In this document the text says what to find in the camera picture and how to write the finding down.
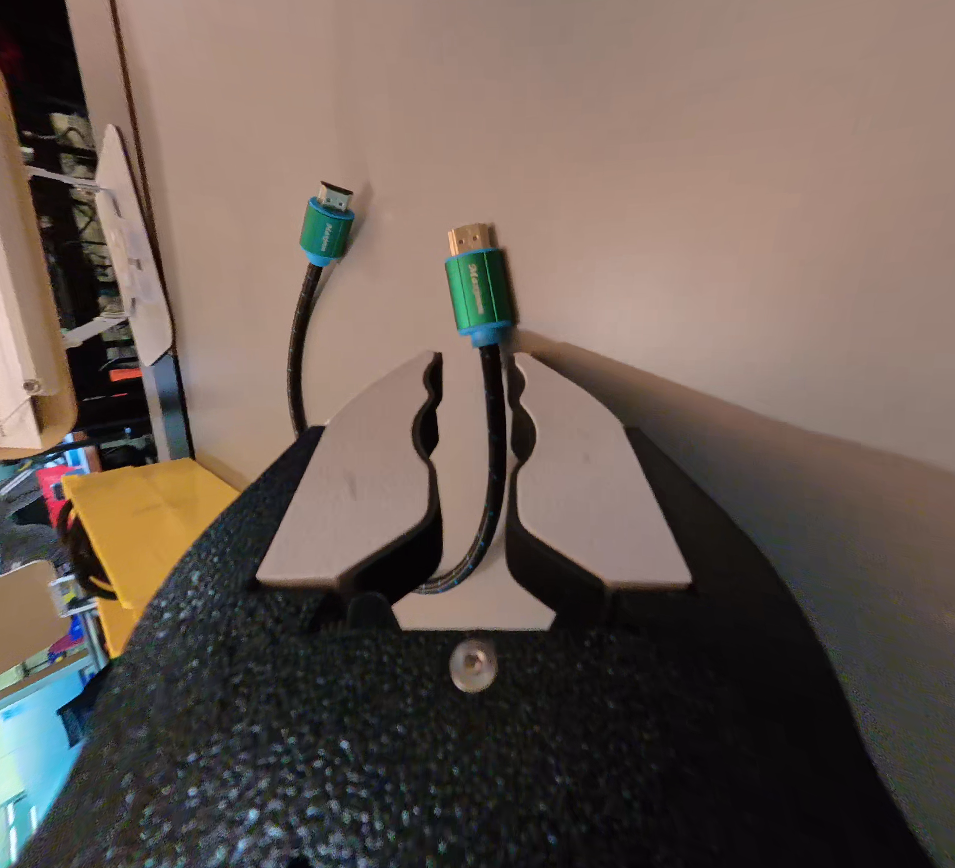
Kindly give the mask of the grey desk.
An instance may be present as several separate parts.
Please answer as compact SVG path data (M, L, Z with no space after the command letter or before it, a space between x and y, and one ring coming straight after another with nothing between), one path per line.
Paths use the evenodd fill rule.
M66 4L95 131L133 149L199 462L243 488L291 443L304 206L352 188L307 412L442 353L455 561L485 432L443 263L494 222L519 348L770 559L953 866L953 0Z

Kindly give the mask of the white paddle-shaped board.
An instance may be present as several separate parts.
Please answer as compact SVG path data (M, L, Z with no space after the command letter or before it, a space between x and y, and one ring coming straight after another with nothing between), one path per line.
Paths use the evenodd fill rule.
M173 320L119 130L102 134L94 202L137 356L153 367L173 347Z

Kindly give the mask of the yellow plastic bin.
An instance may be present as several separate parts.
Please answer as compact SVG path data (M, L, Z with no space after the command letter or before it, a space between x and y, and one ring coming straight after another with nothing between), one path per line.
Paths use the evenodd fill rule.
M116 658L173 568L239 491L190 458L69 475L62 486L57 529Z

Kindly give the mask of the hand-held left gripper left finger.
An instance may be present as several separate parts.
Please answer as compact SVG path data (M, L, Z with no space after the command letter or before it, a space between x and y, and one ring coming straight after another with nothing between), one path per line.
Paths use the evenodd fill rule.
M324 427L257 580L281 589L412 592L436 572L441 356L423 351Z

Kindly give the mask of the brown cardboard sheet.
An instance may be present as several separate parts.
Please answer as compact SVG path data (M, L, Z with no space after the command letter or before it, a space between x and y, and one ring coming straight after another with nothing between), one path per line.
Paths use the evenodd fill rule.
M54 565L35 561L1 577L1 672L47 651L70 629L54 602Z

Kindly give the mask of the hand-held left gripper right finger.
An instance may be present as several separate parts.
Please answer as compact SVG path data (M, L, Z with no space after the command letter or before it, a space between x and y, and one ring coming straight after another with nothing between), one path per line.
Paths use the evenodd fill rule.
M532 427L511 506L531 538L607 590L683 590L692 576L618 418L527 352L518 405Z

